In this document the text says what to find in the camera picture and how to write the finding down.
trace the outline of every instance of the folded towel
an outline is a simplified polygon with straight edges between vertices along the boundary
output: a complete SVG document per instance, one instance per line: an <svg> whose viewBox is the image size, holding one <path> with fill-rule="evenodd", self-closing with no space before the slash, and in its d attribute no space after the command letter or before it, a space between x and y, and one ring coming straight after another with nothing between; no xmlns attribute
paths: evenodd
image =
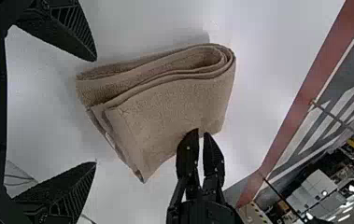
<svg viewBox="0 0 354 224"><path fill-rule="evenodd" d="M145 183L188 131L220 131L234 72L230 49L203 44L95 68L77 76L77 92L100 133Z"/></svg>

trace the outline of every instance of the towel fold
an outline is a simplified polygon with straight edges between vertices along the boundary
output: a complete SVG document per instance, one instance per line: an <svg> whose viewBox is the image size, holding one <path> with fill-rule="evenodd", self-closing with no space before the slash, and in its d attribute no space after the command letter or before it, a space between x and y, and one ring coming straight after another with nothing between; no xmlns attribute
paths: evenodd
<svg viewBox="0 0 354 224"><path fill-rule="evenodd" d="M203 44L95 68L77 76L77 92L97 129L145 183L188 131L220 131L234 73L230 49Z"/></svg>

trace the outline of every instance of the cable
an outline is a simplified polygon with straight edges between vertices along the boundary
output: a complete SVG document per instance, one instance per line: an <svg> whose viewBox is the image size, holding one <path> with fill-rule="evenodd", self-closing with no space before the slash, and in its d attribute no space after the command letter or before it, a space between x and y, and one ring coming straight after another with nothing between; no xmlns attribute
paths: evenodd
<svg viewBox="0 0 354 224"><path fill-rule="evenodd" d="M92 224L96 224L93 220L91 220L91 219L90 219L89 217L87 217L86 215L81 214L80 216L83 217L84 219L90 221Z"/></svg>
<svg viewBox="0 0 354 224"><path fill-rule="evenodd" d="M30 180L30 181L25 181L25 182L22 182L22 183L19 183L19 184L8 184L8 183L4 183L5 186L8 186L8 187L17 187L17 186L21 186L21 185L24 185L24 184L29 184L29 183L32 183L33 181Z"/></svg>
<svg viewBox="0 0 354 224"><path fill-rule="evenodd" d="M17 179L23 179L23 180L34 180L32 177L22 177L22 176L17 176L17 175L5 175L6 177L13 177Z"/></svg>

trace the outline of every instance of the white surface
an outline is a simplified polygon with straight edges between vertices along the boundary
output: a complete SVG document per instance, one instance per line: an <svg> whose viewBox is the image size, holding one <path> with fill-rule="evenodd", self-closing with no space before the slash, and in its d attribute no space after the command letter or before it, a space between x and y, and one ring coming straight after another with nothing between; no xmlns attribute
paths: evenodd
<svg viewBox="0 0 354 224"><path fill-rule="evenodd" d="M230 46L238 68L226 123L216 135L226 159L227 188L261 165L343 0L81 4L96 41L97 63L83 62L18 28L9 31L7 157L38 180L98 160L85 208L89 217L98 223L164 223L177 182L175 160L142 185L86 117L75 95L75 74L200 40L206 32L212 42Z"/></svg>

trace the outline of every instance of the black 3d-printed part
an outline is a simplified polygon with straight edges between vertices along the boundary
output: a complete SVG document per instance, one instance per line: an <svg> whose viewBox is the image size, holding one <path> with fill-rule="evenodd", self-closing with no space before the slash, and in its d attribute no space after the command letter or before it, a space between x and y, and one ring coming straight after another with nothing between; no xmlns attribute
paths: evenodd
<svg viewBox="0 0 354 224"><path fill-rule="evenodd" d="M177 177L193 174L199 160L199 130L188 132L177 146Z"/></svg>
<svg viewBox="0 0 354 224"><path fill-rule="evenodd" d="M75 224L92 187L95 169L95 162L83 163L26 190L13 202L33 223L63 218L65 223Z"/></svg>
<svg viewBox="0 0 354 224"><path fill-rule="evenodd" d="M203 160L205 176L214 173L225 176L223 154L217 142L215 142L214 138L209 133L204 133Z"/></svg>
<svg viewBox="0 0 354 224"><path fill-rule="evenodd" d="M34 0L16 25L83 60L97 59L92 31L78 0Z"/></svg>

